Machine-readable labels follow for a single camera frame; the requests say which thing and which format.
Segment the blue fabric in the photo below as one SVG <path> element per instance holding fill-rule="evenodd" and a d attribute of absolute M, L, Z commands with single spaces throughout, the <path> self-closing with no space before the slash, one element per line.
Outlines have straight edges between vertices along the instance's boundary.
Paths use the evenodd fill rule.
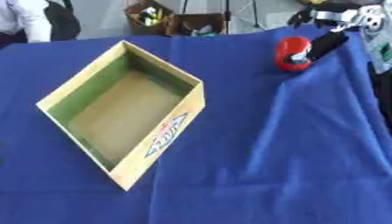
<path fill-rule="evenodd" d="M 123 192 L 35 102 L 119 38 L 0 52 L 0 223 L 390 224 L 392 141 L 359 36 L 303 73 L 277 42 L 310 26 L 129 41 L 205 82 L 206 108 Z"/>

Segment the wooden box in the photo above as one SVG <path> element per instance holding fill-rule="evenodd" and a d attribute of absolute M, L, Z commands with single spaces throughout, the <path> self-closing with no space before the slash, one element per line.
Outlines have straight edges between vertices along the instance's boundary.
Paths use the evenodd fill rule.
<path fill-rule="evenodd" d="M 181 23 L 187 22 L 192 29 L 201 29 L 205 25 L 211 25 L 217 33 L 223 34 L 226 30 L 225 17 L 221 13 L 210 14 L 172 14 L 169 16 L 166 26 L 166 35 L 184 35 L 181 32 Z"/>
<path fill-rule="evenodd" d="M 162 9 L 164 18 L 157 24 L 146 26 L 136 19 L 142 10 L 148 7 L 154 7 L 155 9 Z M 153 0 L 143 0 L 138 3 L 132 4 L 124 10 L 127 16 L 129 27 L 133 35 L 165 35 L 165 29 L 167 24 L 167 18 L 173 13 L 162 4 Z"/>
<path fill-rule="evenodd" d="M 129 190 L 205 101 L 201 80 L 121 41 L 37 106 Z"/>

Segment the printed logo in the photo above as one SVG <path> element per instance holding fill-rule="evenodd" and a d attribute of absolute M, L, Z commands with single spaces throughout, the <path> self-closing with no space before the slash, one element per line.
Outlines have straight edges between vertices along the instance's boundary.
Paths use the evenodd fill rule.
<path fill-rule="evenodd" d="M 179 127 L 182 122 L 186 119 L 187 113 L 183 115 L 179 115 L 174 117 L 169 122 L 165 122 L 162 124 L 161 130 L 152 140 L 151 147 L 147 151 L 145 157 L 149 157 L 157 151 L 162 150 L 165 146 L 169 145 L 176 136 L 177 132 L 179 132 Z"/>

